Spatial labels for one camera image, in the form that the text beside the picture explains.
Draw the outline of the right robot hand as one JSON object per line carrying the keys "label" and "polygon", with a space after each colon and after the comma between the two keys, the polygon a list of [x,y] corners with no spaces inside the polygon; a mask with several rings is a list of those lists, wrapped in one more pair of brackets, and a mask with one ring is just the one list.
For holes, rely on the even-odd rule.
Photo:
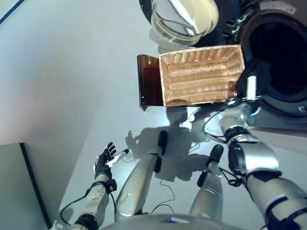
{"label": "right robot hand", "polygon": [[261,110],[259,99],[261,96],[256,95],[257,77],[250,76],[247,78],[246,97],[233,97],[228,100],[227,109],[231,116],[234,116],[245,123],[251,116],[257,115]]}

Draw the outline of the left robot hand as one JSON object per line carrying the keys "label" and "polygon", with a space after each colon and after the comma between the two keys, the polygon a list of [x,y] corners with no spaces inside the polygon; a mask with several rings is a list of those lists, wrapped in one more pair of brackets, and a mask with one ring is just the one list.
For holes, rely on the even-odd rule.
{"label": "left robot hand", "polygon": [[100,155],[96,157],[94,163],[94,178],[99,176],[107,176],[108,180],[112,179],[111,168],[117,164],[124,156],[129,153],[128,149],[117,152],[113,142],[109,142],[101,151]]}

